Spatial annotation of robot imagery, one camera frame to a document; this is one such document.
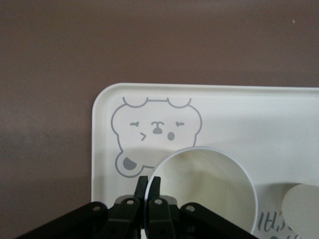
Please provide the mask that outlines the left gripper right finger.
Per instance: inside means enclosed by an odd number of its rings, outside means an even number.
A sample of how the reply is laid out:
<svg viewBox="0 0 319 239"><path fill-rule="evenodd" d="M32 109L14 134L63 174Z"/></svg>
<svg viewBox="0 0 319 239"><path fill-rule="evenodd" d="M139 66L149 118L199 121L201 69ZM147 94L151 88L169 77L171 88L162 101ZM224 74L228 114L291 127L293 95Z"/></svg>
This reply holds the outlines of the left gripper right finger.
<svg viewBox="0 0 319 239"><path fill-rule="evenodd" d="M160 177L147 192L149 239L251 239L252 234L198 203L180 208L173 197L160 195Z"/></svg>

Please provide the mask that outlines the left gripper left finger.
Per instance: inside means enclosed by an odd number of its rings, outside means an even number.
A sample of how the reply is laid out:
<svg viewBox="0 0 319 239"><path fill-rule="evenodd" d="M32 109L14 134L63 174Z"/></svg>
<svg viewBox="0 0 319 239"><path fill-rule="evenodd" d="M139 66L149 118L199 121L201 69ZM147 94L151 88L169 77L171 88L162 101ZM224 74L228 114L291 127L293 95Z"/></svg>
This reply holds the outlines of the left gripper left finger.
<svg viewBox="0 0 319 239"><path fill-rule="evenodd" d="M18 238L140 239L147 183L148 177L140 176L134 194L118 197L111 208L101 202L91 202Z"/></svg>

